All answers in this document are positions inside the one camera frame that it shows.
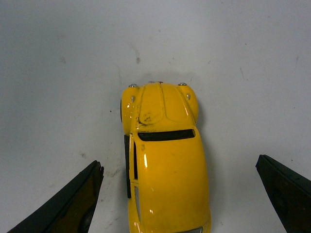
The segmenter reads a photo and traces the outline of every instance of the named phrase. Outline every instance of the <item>yellow toy car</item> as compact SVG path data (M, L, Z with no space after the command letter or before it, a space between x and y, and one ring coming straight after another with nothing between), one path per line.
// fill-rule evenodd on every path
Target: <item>yellow toy car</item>
M130 85L121 99L131 233L209 233L207 168L185 83Z

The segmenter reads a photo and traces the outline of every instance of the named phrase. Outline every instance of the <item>yellow car roof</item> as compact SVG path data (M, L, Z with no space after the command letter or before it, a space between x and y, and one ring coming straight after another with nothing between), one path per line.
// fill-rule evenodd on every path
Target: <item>yellow car roof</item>
M195 134L194 138L158 142L141 141L134 135L145 231L179 232L206 224L207 168L196 129Z

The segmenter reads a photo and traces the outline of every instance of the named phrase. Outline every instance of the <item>windshield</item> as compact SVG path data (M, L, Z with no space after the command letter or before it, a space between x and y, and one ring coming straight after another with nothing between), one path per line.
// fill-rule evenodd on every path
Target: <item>windshield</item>
M177 130L167 132L141 132L138 133L138 137L142 141L169 141L169 140L181 140L195 137L193 129L189 130Z

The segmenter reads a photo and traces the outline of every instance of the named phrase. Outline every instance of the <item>white surface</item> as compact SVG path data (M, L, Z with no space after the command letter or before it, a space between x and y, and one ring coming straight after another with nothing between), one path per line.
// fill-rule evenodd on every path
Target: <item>white surface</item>
M212 232L285 233L255 164L311 179L310 22L309 0L1 1L0 232L95 159L89 232L128 232L121 92L154 80L200 101Z

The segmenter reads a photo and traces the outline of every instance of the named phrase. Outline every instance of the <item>side window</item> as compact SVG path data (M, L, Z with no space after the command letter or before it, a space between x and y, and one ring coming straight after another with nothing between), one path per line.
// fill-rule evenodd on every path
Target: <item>side window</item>
M138 180L136 144L134 143L134 179Z

